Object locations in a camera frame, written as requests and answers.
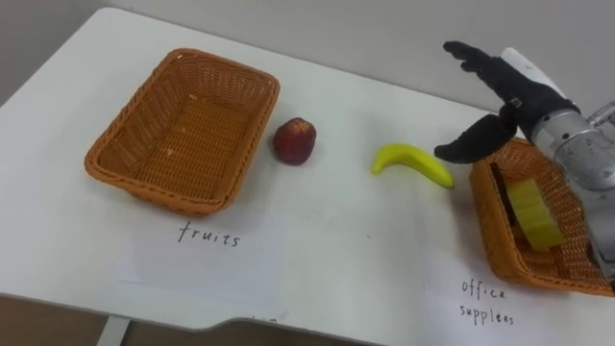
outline black robotic finger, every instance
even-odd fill
[[[480,71],[478,66],[476,66],[473,63],[469,63],[469,62],[462,62],[461,69],[464,70],[465,72],[479,72]]]
[[[473,163],[495,153],[516,134],[510,124],[495,114],[488,114],[463,132],[450,144],[435,147],[433,153],[452,163]]]
[[[491,59],[491,57],[479,48],[459,41],[447,41],[444,43],[443,48],[445,51],[451,53],[455,59],[467,61],[470,64],[480,65]]]

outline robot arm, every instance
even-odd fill
[[[514,50],[494,58],[461,42],[446,42],[444,49],[463,61],[464,71],[475,72],[504,105],[499,114],[486,115],[452,143],[436,147],[434,154],[444,161],[475,162],[504,146],[519,127],[564,169],[585,209],[594,259],[615,292],[615,144],[595,127],[603,120],[585,120],[546,75]],[[597,115],[613,114],[600,110]]]

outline table leg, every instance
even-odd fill
[[[128,318],[109,316],[96,346],[120,346],[130,323]]]

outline floor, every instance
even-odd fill
[[[39,303],[0,298],[0,345],[95,346],[106,317]],[[190,333],[131,323],[122,346],[357,346],[324,336],[234,323]]]

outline basket rim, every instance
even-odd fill
[[[275,78],[273,75],[267,72],[254,68],[252,66],[248,66],[241,62],[235,62],[230,59],[214,55],[212,53],[204,52],[204,51],[194,49],[194,48],[176,48],[166,54],[164,59],[154,68],[151,75],[137,89],[137,91],[131,97],[131,99],[126,104],[126,106],[124,106],[119,112],[119,114],[113,119],[113,121],[108,126],[108,128],[102,134],[98,136],[94,144],[87,151],[85,162],[84,162],[85,169],[86,169],[86,172],[93,178],[101,182],[114,185],[116,187],[119,187],[125,190],[126,188],[124,188],[123,185],[130,185],[130,186],[134,186],[139,189],[146,189],[149,192],[153,192],[155,194],[165,196],[166,198],[172,198],[174,200],[181,201],[181,202],[188,202],[189,204],[192,204],[192,205],[210,206],[210,207],[221,206],[222,207],[225,204],[227,204],[229,200],[233,197],[237,189],[237,185],[243,180],[243,174],[241,174],[241,171],[243,171],[245,169],[245,166],[251,162],[251,160],[246,160],[246,159],[249,159],[253,155],[254,150],[256,150],[256,145],[251,145],[251,147],[254,148],[252,152],[246,152],[245,154],[243,154],[243,160],[241,162],[240,168],[237,170],[238,172],[234,174],[234,177],[231,179],[231,182],[228,185],[228,188],[224,190],[224,193],[221,193],[220,195],[218,195],[219,197],[215,196],[216,198],[188,197],[180,193],[177,193],[175,191],[169,191],[157,185],[147,184],[140,180],[129,178],[125,175],[116,173],[114,171],[111,171],[103,167],[98,162],[100,154],[103,152],[105,148],[108,147],[111,140],[122,129],[126,120],[130,117],[133,111],[141,104],[141,102],[144,99],[144,96],[148,93],[148,91],[150,91],[156,85],[156,82],[158,81],[160,76],[162,76],[165,70],[180,55],[183,55],[183,54],[197,55],[197,56],[204,57],[211,61],[222,62],[228,65],[231,65],[235,68],[248,71],[252,74],[259,75],[271,87],[268,90],[268,95],[264,98],[265,102],[263,102],[263,105],[260,111],[258,112],[258,114],[259,114],[259,117],[263,118],[262,120],[267,120],[269,118],[271,110],[273,109],[273,106],[275,106],[278,96],[280,94],[281,87],[280,87],[280,82],[278,81],[277,78]],[[261,133],[252,134],[252,138],[248,138],[246,140],[251,142],[251,144],[254,144],[255,141],[259,141],[260,137],[261,137]]]

